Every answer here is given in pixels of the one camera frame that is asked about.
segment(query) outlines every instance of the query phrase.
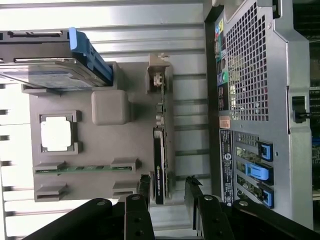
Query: metal mesh grille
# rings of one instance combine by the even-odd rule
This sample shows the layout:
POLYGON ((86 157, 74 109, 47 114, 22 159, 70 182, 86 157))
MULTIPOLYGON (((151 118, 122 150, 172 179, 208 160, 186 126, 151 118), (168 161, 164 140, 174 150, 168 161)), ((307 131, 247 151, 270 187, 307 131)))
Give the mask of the metal mesh grille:
POLYGON ((226 47, 232 119, 268 121, 266 23, 257 3, 226 34, 226 47))
POLYGON ((259 137, 251 134, 236 132, 235 140, 243 144, 258 147, 259 137))

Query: screw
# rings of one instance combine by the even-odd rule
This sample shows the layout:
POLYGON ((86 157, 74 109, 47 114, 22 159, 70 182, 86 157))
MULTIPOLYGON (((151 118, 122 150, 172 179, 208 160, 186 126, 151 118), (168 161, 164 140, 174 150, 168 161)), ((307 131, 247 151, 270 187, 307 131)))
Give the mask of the screw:
POLYGON ((249 205, 246 201, 240 201, 239 204, 243 207, 247 207, 249 205))
POLYGON ((204 199, 207 200, 207 201, 211 201, 214 198, 212 196, 205 196, 204 199))
POLYGON ((133 197, 131 197, 131 199, 132 199, 132 200, 139 200, 140 197, 139 197, 139 196, 133 196, 133 197))
POLYGON ((100 202, 97 203, 98 206, 102 206, 102 205, 105 205, 105 204, 106 204, 105 201, 100 201, 100 202))

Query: silver side panel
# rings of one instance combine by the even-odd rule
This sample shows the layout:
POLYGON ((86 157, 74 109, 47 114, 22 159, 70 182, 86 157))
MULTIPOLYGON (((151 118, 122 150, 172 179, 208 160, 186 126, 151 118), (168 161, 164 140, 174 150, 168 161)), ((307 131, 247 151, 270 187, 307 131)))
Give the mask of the silver side panel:
POLYGON ((274 210, 312 228, 310 122, 295 123, 292 106, 304 97, 309 112, 309 43, 293 28, 292 8, 281 0, 273 19, 271 0, 247 0, 225 23, 230 111, 221 115, 231 130, 273 143, 274 210))

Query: blue slot latch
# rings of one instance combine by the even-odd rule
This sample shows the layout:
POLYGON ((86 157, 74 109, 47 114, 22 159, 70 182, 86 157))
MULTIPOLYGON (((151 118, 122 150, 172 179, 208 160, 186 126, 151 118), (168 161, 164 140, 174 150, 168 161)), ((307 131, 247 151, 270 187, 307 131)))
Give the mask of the blue slot latch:
POLYGON ((253 163, 245 164, 245 175, 259 180, 268 180, 269 170, 253 163))
POLYGON ((267 146, 267 145, 261 145, 263 151, 262 151, 262 157, 265 158, 265 159, 270 159, 270 146, 267 146))
POLYGON ((90 43, 86 34, 69 28, 70 50, 72 53, 82 54, 86 58, 86 66, 91 71, 97 70, 109 86, 113 85, 113 69, 105 63, 104 59, 90 43))
POLYGON ((270 192, 267 192, 265 190, 263 190, 263 202, 265 204, 267 204, 269 207, 272 207, 273 206, 273 203, 272 203, 272 194, 270 192))

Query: usb port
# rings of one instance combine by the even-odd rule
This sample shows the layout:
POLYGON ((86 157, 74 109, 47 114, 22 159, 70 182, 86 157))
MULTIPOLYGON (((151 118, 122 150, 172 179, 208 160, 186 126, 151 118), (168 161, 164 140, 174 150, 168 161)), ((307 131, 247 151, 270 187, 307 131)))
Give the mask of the usb port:
POLYGON ((216 68, 217 68, 217 73, 218 74, 220 74, 221 72, 222 72, 222 69, 221 69, 221 61, 218 61, 217 63, 216 63, 216 68))
POLYGON ((223 109, 224 109, 224 100, 219 99, 219 110, 223 110, 223 109))
POLYGON ((225 69, 225 67, 226 67, 226 60, 225 59, 222 59, 222 69, 225 69))
POLYGON ((272 143, 258 141, 258 152, 260 158, 268 162, 273 162, 274 149, 272 143))
POLYGON ((218 88, 218 95, 219 95, 219 98, 223 97, 224 96, 224 88, 222 86, 219 86, 218 88))

